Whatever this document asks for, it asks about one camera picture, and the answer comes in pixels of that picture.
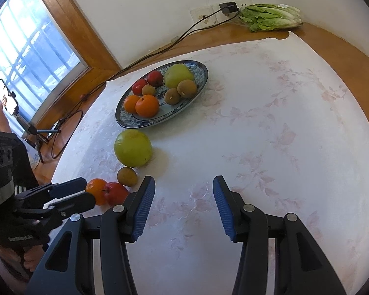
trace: ceramic plate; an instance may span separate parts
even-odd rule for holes
[[[163,84],[162,86],[156,89],[156,98],[160,103],[160,110],[158,113],[152,117],[151,119],[142,118],[137,114],[130,114],[124,110],[123,103],[127,96],[134,94],[131,90],[131,87],[123,94],[122,98],[119,101],[118,107],[116,108],[116,121],[119,123],[121,127],[126,129],[140,129],[143,127],[148,127],[151,125],[156,125],[161,122],[164,122],[176,114],[178,114],[181,110],[186,108],[191,102],[193,102],[198,95],[202,92],[207,80],[208,80],[208,69],[205,65],[197,61],[176,61],[172,63],[168,63],[166,65],[160,66],[155,70],[160,71],[163,76],[167,72],[167,70],[173,66],[174,64],[182,63],[189,68],[189,70],[194,74],[194,79],[197,84],[197,94],[192,99],[181,99],[179,103],[175,105],[169,105],[164,101],[164,94],[168,90],[168,88]],[[147,74],[141,76],[140,78],[146,78]]]

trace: phone screen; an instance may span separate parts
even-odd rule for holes
[[[8,113],[14,115],[18,108],[18,102],[13,97],[9,96],[8,93],[7,86],[5,86],[3,80],[0,80],[0,101],[7,109]]]

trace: power adapter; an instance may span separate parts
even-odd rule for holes
[[[228,16],[232,12],[238,12],[239,8],[236,6],[236,2],[226,2],[219,4],[221,11],[225,16]]]

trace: power cord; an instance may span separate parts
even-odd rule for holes
[[[120,70],[119,72],[117,72],[117,74],[115,74],[113,77],[111,77],[110,79],[108,79],[107,81],[112,81],[112,80],[115,80],[119,75],[121,75],[122,73],[124,73],[124,72],[126,72],[126,71],[128,71],[128,70],[130,70],[131,68],[133,68],[134,66],[136,66],[137,64],[140,64],[141,62],[143,62],[144,60],[147,60],[147,59],[149,59],[149,58],[151,58],[151,57],[154,57],[155,55],[159,55],[159,54],[163,54],[163,53],[165,53],[165,52],[167,52],[167,51],[169,51],[170,49],[172,49],[174,46],[176,46],[179,42],[182,42],[185,38],[187,38],[190,34],[192,34],[192,33],[194,33],[194,32],[197,32],[197,31],[202,31],[202,30],[207,30],[207,29],[212,29],[212,28],[214,28],[214,27],[216,27],[216,26],[219,26],[219,25],[221,25],[221,24],[224,24],[224,23],[227,23],[227,22],[229,22],[229,21],[231,21],[231,20],[233,20],[233,19],[235,19],[239,14],[240,14],[240,10],[238,10],[237,11],[237,13],[233,16],[233,17],[231,17],[231,18],[229,18],[229,19],[227,19],[227,20],[225,20],[225,21],[223,21],[223,22],[220,22],[220,23],[217,23],[217,24],[215,24],[215,25],[212,25],[212,26],[210,26],[210,27],[205,27],[205,28],[201,28],[201,29],[197,29],[197,30],[193,30],[193,31],[191,31],[190,32],[190,30],[192,29],[192,28],[194,28],[197,24],[199,24],[199,23],[201,23],[202,21],[205,21],[206,19],[208,19],[209,17],[211,17],[211,16],[213,16],[213,15],[215,15],[216,13],[218,13],[218,12],[220,12],[221,10],[223,10],[224,8],[220,8],[219,10],[217,10],[216,12],[213,12],[212,14],[210,14],[210,15],[208,15],[207,17],[204,17],[204,18],[202,18],[201,20],[199,20],[198,22],[196,22],[196,23],[194,23],[185,33],[183,33],[182,34],[182,36],[180,37],[180,38],[178,38],[174,43],[172,43],[170,46],[168,46],[168,47],[166,47],[165,49],[163,49],[163,50],[161,50],[161,51],[159,51],[159,52],[156,52],[156,53],[152,53],[152,54],[148,54],[148,55],[146,55],[146,56],[144,56],[144,57],[142,57],[142,58],[140,58],[139,60],[137,60],[136,62],[134,62],[134,63],[132,63],[132,64],[130,64],[129,66],[127,66],[126,68],[124,68],[124,69],[122,69],[122,70]],[[87,100],[87,98],[89,97],[89,96],[91,96],[93,93],[95,93],[97,90],[99,90],[99,88],[101,88],[104,84],[106,84],[106,82],[107,81],[105,81],[105,82],[101,82],[100,84],[98,84],[93,90],[91,90],[89,93],[87,93],[85,96],[84,96],[84,98],[80,101],[80,102],[83,102],[83,101],[86,101]]]
[[[68,115],[68,116],[66,116],[65,118],[61,119],[60,127],[61,127],[64,123],[66,123],[66,121],[67,121],[68,119],[70,119],[72,116],[74,116],[74,115],[75,115],[75,114],[77,114],[77,113],[81,113],[81,117],[79,118],[79,121],[78,121],[78,123],[77,123],[77,126],[75,127],[75,129],[74,129],[74,131],[72,132],[71,136],[68,138],[68,140],[67,140],[66,144],[64,144],[64,145],[63,145],[63,147],[61,148],[60,152],[59,152],[58,154],[56,154],[56,155],[54,155],[54,154],[53,154],[53,148],[55,147],[55,142],[56,142],[56,138],[57,138],[58,133],[55,133],[55,134],[54,134],[54,136],[53,136],[53,143],[52,143],[52,147],[51,147],[51,158],[52,158],[52,159],[56,160],[56,159],[57,159],[57,158],[58,158],[58,157],[63,153],[63,151],[64,151],[64,149],[66,148],[67,144],[70,142],[70,139],[71,139],[72,135],[74,134],[74,132],[75,132],[75,130],[77,129],[78,125],[81,123],[81,120],[82,120],[82,118],[83,118],[83,111],[82,111],[82,110],[77,110],[77,111],[75,111],[74,113],[71,113],[70,115]]]
[[[218,12],[220,12],[220,11],[223,11],[224,9],[226,9],[227,10],[227,6],[223,6],[223,7],[221,7],[219,10],[217,10],[216,12],[213,12],[212,14],[209,14],[208,16],[206,16],[206,17],[203,17],[201,20],[199,20],[198,22],[196,22],[196,23],[194,23],[185,33],[183,33],[182,34],[182,36],[180,36],[174,43],[172,43],[170,46],[168,46],[168,47],[166,47],[165,49],[163,49],[163,50],[161,50],[161,51],[159,51],[159,52],[156,52],[156,53],[152,53],[152,54],[148,54],[148,55],[146,55],[146,56],[144,56],[144,57],[142,57],[142,58],[140,58],[139,60],[137,60],[136,62],[134,62],[134,63],[132,63],[132,64],[130,64],[129,66],[127,66],[127,67],[125,67],[124,69],[122,69],[122,70],[120,70],[119,72],[117,72],[117,74],[115,74],[113,77],[111,77],[109,80],[107,80],[107,81],[112,81],[112,80],[115,80],[119,75],[121,75],[122,73],[124,73],[124,72],[126,72],[126,71],[128,71],[128,70],[130,70],[131,68],[133,68],[134,66],[136,66],[137,64],[140,64],[141,62],[143,62],[144,60],[147,60],[147,59],[149,59],[149,58],[151,58],[151,57],[154,57],[154,56],[156,56],[156,55],[159,55],[159,54],[163,54],[163,53],[165,53],[165,52],[167,52],[167,51],[169,51],[170,49],[172,49],[174,46],[176,46],[178,43],[180,43],[180,42],[182,42],[185,38],[187,38],[190,34],[192,34],[192,33],[194,33],[194,32],[197,32],[197,31],[202,31],[202,30],[207,30],[207,29],[212,29],[212,28],[214,28],[214,27],[216,27],[216,26],[219,26],[219,25],[221,25],[221,24],[224,24],[224,23],[227,23],[228,21],[231,21],[231,20],[233,20],[233,19],[235,19],[239,14],[240,14],[240,10],[236,7],[236,9],[237,9],[237,13],[233,16],[233,17],[231,17],[231,18],[229,18],[229,19],[227,19],[227,20],[225,20],[225,21],[223,21],[223,22],[220,22],[220,23],[217,23],[217,24],[215,24],[215,25],[212,25],[212,26],[210,26],[210,27],[205,27],[205,28],[201,28],[201,29],[196,29],[196,30],[193,30],[193,31],[191,31],[191,29],[192,28],[194,28],[197,24],[199,24],[199,23],[201,23],[202,21],[205,21],[206,19],[208,19],[208,18],[210,18],[211,16],[213,16],[213,15],[215,15],[216,13],[218,13]],[[91,96],[91,95],[93,95],[95,92],[97,92],[97,90],[99,90],[102,86],[104,86],[106,83],[107,83],[107,81],[104,81],[104,82],[101,82],[100,84],[98,84],[93,90],[91,90],[90,92],[88,92],[85,96],[83,96],[82,97],[82,99],[71,109],[71,111],[69,112],[69,113],[67,113],[62,119],[60,119],[59,120],[59,127],[58,127],[58,129],[68,120],[68,119],[70,119],[72,116],[74,116],[75,114],[77,114],[78,112],[80,112],[81,113],[81,117],[80,117],[80,119],[79,119],[79,121],[78,121],[78,124],[77,124],[77,126],[76,126],[76,128],[78,127],[78,125],[81,123],[81,120],[82,120],[82,118],[83,118],[83,111],[82,110],[80,110],[79,108],[81,107],[81,105],[82,105],[82,103],[84,103],[84,102],[86,102],[87,101],[87,99]],[[53,155],[53,148],[54,148],[54,146],[55,146],[55,142],[56,142],[56,137],[57,137],[57,134],[58,133],[56,133],[55,135],[54,135],[54,138],[53,138],[53,144],[52,144],[52,148],[51,148],[51,157],[55,160],[56,158],[58,158],[59,156],[60,156],[60,154],[61,153],[63,153],[63,151],[64,151],[64,149],[66,148],[66,146],[67,146],[67,144],[69,143],[69,141],[70,141],[70,138],[68,139],[68,141],[66,142],[66,144],[63,146],[63,148],[61,148],[61,150],[60,150],[60,152],[57,154],[57,155]]]

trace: red apple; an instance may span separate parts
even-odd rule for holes
[[[123,205],[124,200],[129,195],[129,191],[123,185],[116,182],[106,183],[103,192],[107,203],[111,207]]]
[[[142,88],[148,84],[144,78],[140,78],[138,81],[136,81],[133,86],[131,87],[132,92],[135,95],[142,96]]]
[[[148,84],[155,88],[158,88],[159,86],[162,86],[164,78],[160,71],[153,70],[148,74],[146,80],[148,81]]]

